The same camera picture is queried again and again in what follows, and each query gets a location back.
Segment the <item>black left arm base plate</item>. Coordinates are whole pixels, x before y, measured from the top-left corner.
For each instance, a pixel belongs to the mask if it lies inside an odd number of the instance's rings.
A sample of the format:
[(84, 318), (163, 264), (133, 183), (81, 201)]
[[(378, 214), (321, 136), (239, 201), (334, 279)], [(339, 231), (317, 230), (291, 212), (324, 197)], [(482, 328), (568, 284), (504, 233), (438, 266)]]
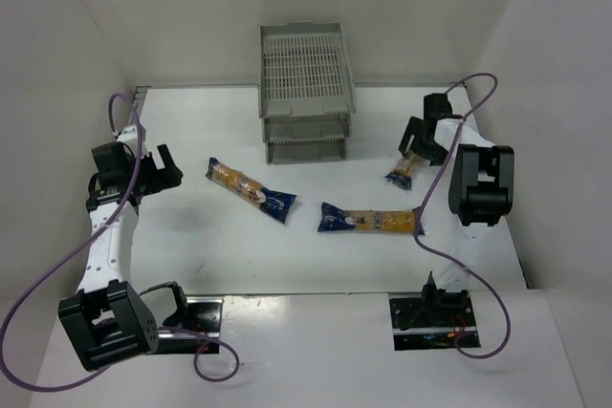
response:
[[(178, 324), (185, 330), (219, 338), (224, 299), (202, 295), (186, 297), (186, 317)], [(195, 354), (200, 338), (185, 333), (160, 332), (157, 354)]]

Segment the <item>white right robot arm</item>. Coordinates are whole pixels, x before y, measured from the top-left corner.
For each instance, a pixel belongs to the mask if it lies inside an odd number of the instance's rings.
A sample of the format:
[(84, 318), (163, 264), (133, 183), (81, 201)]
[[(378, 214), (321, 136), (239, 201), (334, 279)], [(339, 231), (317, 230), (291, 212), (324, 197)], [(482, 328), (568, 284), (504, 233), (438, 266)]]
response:
[(427, 278), (418, 323), (452, 326), (466, 318), (471, 272), (491, 228), (508, 215), (514, 201), (514, 151), (494, 144), (462, 123), (442, 93), (424, 97), (424, 115), (412, 117), (400, 151), (432, 165), (450, 165), (448, 208), (458, 218), (449, 256)]

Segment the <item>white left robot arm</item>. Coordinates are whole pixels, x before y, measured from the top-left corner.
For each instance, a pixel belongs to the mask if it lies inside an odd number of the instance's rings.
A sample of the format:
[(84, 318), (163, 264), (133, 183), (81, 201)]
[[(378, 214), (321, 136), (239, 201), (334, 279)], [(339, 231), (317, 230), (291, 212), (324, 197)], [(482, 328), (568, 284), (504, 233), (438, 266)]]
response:
[(131, 251), (142, 198), (175, 188), (183, 172), (168, 147), (157, 147), (136, 163), (137, 148), (114, 141), (92, 150), (97, 172), (88, 184), (95, 241), (76, 294), (60, 301), (58, 317), (83, 368), (105, 369), (159, 346), (152, 311), (130, 284)]

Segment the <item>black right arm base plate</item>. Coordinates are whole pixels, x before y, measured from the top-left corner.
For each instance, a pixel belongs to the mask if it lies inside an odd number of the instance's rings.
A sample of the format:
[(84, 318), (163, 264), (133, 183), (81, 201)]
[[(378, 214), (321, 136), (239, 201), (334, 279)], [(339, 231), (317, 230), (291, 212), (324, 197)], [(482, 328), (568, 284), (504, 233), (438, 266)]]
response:
[(480, 348), (470, 296), (458, 294), (459, 306), (426, 305), (420, 293), (388, 297), (394, 350), (427, 351), (454, 347), (454, 340), (468, 349)]

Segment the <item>pasta bag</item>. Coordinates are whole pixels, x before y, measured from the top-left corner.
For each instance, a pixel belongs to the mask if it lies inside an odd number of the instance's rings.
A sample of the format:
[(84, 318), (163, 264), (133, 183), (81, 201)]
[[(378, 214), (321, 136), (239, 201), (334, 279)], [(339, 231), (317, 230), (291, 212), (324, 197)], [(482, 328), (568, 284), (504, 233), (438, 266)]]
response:
[(412, 176), (422, 162), (423, 159), (420, 156), (408, 151), (399, 158), (395, 166), (384, 178), (398, 188), (409, 191), (412, 188)]
[(214, 157), (209, 158), (206, 177), (281, 224), (286, 223), (296, 200), (295, 194), (272, 190)]

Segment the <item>pasta bag table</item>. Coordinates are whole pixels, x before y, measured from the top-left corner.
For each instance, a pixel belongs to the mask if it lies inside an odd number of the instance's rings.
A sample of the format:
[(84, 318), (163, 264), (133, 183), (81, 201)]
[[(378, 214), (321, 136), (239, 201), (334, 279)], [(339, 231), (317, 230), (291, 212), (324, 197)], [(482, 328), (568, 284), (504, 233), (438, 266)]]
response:
[(419, 208), (410, 210), (348, 210), (323, 202), (318, 233), (363, 232), (427, 235), (416, 222)]

